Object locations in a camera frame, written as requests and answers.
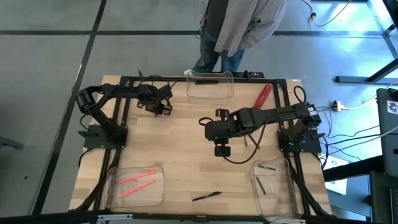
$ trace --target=clear plastic container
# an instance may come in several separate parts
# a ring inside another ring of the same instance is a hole
[[[163,168],[113,168],[108,172],[104,193],[106,208],[159,205],[164,194]]]
[[[192,104],[226,105],[234,95],[233,75],[192,71],[187,76],[187,95]]]
[[[267,221],[301,217],[286,159],[258,160],[250,175],[257,210]]]

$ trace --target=sleeve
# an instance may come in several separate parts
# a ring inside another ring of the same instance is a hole
[[[254,18],[254,26],[242,37],[240,48],[249,49],[269,39],[285,14],[285,0],[269,0]]]

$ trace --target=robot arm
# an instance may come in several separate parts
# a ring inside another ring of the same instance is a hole
[[[93,93],[103,94],[96,102]],[[85,147],[91,148],[93,143],[96,147],[124,147],[127,136],[127,128],[118,125],[113,119],[109,119],[101,110],[105,103],[112,98],[135,98],[138,99],[137,107],[145,107],[146,111],[158,114],[170,115],[172,105],[169,99],[173,97],[171,86],[165,85],[157,88],[152,85],[119,86],[104,84],[101,86],[90,86],[80,90],[76,96],[79,109],[85,115],[91,115],[99,126],[91,125],[87,131],[79,131],[79,134],[86,138]]]
[[[199,123],[205,126],[206,139],[216,144],[215,155],[225,157],[230,155],[230,148],[225,146],[229,138],[248,136],[263,125],[298,119],[294,127],[286,129],[284,138],[287,144],[300,144],[304,141],[306,130],[316,128],[321,123],[315,106],[303,103],[268,110],[243,108],[232,113],[218,109],[216,116],[221,117],[221,121],[202,118]],[[206,119],[211,121],[203,124],[202,121]]]

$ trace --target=red pen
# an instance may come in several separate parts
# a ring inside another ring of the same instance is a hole
[[[264,105],[264,102],[267,100],[267,97],[269,93],[272,90],[271,85],[265,85],[264,89],[260,93],[259,97],[257,98],[256,102],[254,103],[254,108],[261,109],[261,107]]]

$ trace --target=wooden tabletop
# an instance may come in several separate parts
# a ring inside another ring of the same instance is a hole
[[[120,76],[106,75],[103,83],[118,84]],[[166,82],[155,82],[157,87]],[[290,102],[297,103],[293,87],[301,85],[300,80],[287,80]],[[234,96],[227,105],[193,105],[189,103],[185,82],[178,82],[172,89],[171,116],[153,114],[136,107],[137,100],[131,100],[127,125],[129,126],[126,147],[122,150],[119,167],[149,167],[159,165],[164,170],[164,200],[158,206],[114,208],[113,212],[189,214],[189,215],[258,215],[250,178],[253,162],[283,158],[279,151],[277,124],[269,124],[261,141],[261,149],[246,164],[234,165],[222,157],[214,156],[214,143],[205,139],[205,130],[198,124],[202,117],[215,119],[215,109],[232,111],[252,107],[264,84],[235,83]],[[103,107],[108,116],[113,113],[115,99]],[[275,108],[273,92],[262,109]],[[258,139],[259,131],[253,134]],[[231,157],[243,161],[252,154],[253,145],[244,146],[243,138],[229,140]],[[95,149],[81,161],[70,208],[79,206],[93,190],[100,176],[104,150]],[[319,161],[309,153],[301,155],[305,184],[322,208],[331,212],[322,170]],[[296,186],[299,206],[302,207]],[[192,199],[211,192],[222,194],[205,200]]]

